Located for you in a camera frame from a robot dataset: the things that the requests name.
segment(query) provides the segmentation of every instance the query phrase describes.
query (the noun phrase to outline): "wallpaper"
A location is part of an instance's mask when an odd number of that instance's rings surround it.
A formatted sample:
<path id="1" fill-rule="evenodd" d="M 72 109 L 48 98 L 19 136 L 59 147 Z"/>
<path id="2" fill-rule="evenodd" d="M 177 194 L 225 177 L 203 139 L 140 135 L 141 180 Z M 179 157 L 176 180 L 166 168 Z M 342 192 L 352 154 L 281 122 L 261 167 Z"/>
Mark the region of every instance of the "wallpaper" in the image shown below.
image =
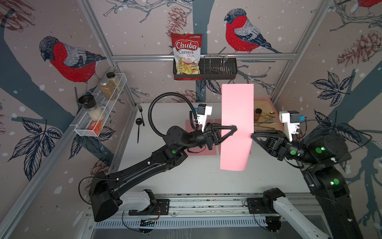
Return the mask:
<path id="1" fill-rule="evenodd" d="M 115 55 L 171 54 L 170 33 L 202 34 L 202 54 L 294 52 L 319 3 L 320 0 L 91 1 Z M 234 81 L 189 82 L 174 82 L 172 62 L 119 65 L 132 74 L 129 83 L 133 93 L 138 94 L 135 101 L 147 103 L 170 89 L 192 95 L 195 102 L 220 102 L 223 83 L 254 84 L 258 89 L 255 97 L 270 97 L 287 63 L 238 61 Z M 160 80 L 167 83 L 166 87 L 158 85 Z"/>
<path id="2" fill-rule="evenodd" d="M 364 238 L 382 238 L 382 3 L 335 0 L 303 59 L 287 83 L 276 109 L 297 110 L 308 119 L 305 142 L 337 132 L 352 153 L 337 169 L 350 189 Z"/>
<path id="3" fill-rule="evenodd" d="M 8 192 L 1 220 L 60 143 L 80 109 L 77 99 L 94 90 L 109 65 L 76 1 L 1 0 L 0 21 L 0 190 Z M 108 128 L 108 137 L 118 133 Z M 104 157 L 101 147 L 112 155 L 105 142 L 84 144 L 91 163 L 76 171 L 88 172 Z"/>

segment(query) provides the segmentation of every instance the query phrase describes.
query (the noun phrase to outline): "jar lid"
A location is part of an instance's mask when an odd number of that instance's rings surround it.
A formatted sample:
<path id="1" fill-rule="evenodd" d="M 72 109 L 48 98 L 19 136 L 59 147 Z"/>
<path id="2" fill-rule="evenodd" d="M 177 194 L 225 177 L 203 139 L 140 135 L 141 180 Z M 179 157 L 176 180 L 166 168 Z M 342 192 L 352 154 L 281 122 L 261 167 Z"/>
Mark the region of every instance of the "jar lid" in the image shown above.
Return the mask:
<path id="1" fill-rule="evenodd" d="M 113 78 L 113 77 L 115 77 L 115 74 L 114 74 L 114 72 L 108 72 L 108 73 L 106 74 L 106 77 L 107 77 L 107 78 Z"/>
<path id="2" fill-rule="evenodd" d="M 82 105 L 85 109 L 90 109 L 96 106 L 96 100 L 92 94 L 86 94 L 78 98 L 78 103 Z"/>

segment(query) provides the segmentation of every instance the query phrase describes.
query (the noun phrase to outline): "spice jar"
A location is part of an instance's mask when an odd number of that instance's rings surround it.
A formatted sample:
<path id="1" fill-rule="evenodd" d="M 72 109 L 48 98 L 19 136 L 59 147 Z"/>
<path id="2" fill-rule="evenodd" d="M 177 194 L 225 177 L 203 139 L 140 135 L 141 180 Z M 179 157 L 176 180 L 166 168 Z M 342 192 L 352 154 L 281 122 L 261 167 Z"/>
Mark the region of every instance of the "spice jar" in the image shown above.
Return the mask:
<path id="1" fill-rule="evenodd" d="M 121 90 L 121 85 L 119 84 L 120 80 L 114 74 L 114 72 L 108 72 L 106 74 L 106 77 L 108 78 L 109 83 L 111 83 L 115 88 L 117 88 L 117 91 Z"/>
<path id="2" fill-rule="evenodd" d="M 114 86 L 111 83 L 109 83 L 109 81 L 106 80 L 104 82 L 101 82 L 100 88 L 102 93 L 104 94 L 105 99 L 113 101 L 117 97 L 114 93 Z"/>
<path id="3" fill-rule="evenodd" d="M 97 105 L 93 95 L 86 94 L 84 96 L 81 96 L 78 99 L 78 103 L 87 110 L 87 113 L 89 114 L 91 120 L 101 121 L 105 118 L 106 115 L 103 112 L 103 109 Z"/>
<path id="4" fill-rule="evenodd" d="M 260 108 L 257 108 L 253 114 L 253 121 L 257 122 L 261 116 L 262 110 Z"/>

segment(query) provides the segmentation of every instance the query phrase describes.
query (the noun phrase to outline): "white wire rack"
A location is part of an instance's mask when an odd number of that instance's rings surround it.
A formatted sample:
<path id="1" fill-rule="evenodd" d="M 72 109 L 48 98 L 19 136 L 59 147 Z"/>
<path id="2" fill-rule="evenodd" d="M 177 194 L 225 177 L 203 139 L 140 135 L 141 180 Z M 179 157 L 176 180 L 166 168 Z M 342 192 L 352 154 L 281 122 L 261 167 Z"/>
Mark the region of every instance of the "white wire rack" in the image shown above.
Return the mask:
<path id="1" fill-rule="evenodd" d="M 114 87 L 113 94 L 115 94 L 117 96 L 115 98 L 115 100 L 111 100 L 111 99 L 107 100 L 105 98 L 105 96 L 103 95 L 101 90 L 98 90 L 96 93 L 93 93 L 93 96 L 95 98 L 95 101 L 97 102 L 97 105 L 99 105 L 99 107 L 101 107 L 101 109 L 103 109 L 102 112 L 105 114 L 105 118 L 103 120 L 98 119 L 98 121 L 95 124 L 95 125 L 97 125 L 99 122 L 101 122 L 101 125 L 100 125 L 100 128 L 99 128 L 99 132 L 95 133 L 95 129 L 89 130 L 90 124 L 92 122 L 94 122 L 94 121 L 92 119 L 90 119 L 90 116 L 89 116 L 88 112 L 86 112 L 84 114 L 84 116 L 82 116 L 82 118 L 79 121 L 79 123 L 76 126 L 76 128 L 74 129 L 74 131 L 79 136 L 98 137 L 100 132 L 102 131 L 102 128 L 104 127 L 105 122 L 109 119 L 109 115 L 110 115 L 112 109 L 114 108 L 114 105 L 117 102 L 119 95 L 123 91 L 123 87 L 125 86 L 126 81 L 127 81 L 125 74 L 123 74 L 123 73 L 115 73 L 115 75 L 119 79 L 119 85 L 120 85 L 120 89 L 121 89 L 120 91 L 117 91 L 117 88 Z"/>

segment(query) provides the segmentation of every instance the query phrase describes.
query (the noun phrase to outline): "black wire basket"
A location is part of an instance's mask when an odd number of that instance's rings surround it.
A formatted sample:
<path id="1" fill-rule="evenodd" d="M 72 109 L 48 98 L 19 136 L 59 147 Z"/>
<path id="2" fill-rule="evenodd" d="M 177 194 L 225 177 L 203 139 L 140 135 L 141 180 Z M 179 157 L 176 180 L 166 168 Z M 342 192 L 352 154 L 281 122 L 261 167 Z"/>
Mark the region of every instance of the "black wire basket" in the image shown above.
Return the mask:
<path id="1" fill-rule="evenodd" d="M 233 80 L 238 73 L 238 66 L 236 58 L 207 55 L 200 58 L 199 70 L 200 74 L 197 75 L 178 75 L 174 60 L 173 73 L 175 80 L 180 78 L 183 80 Z"/>

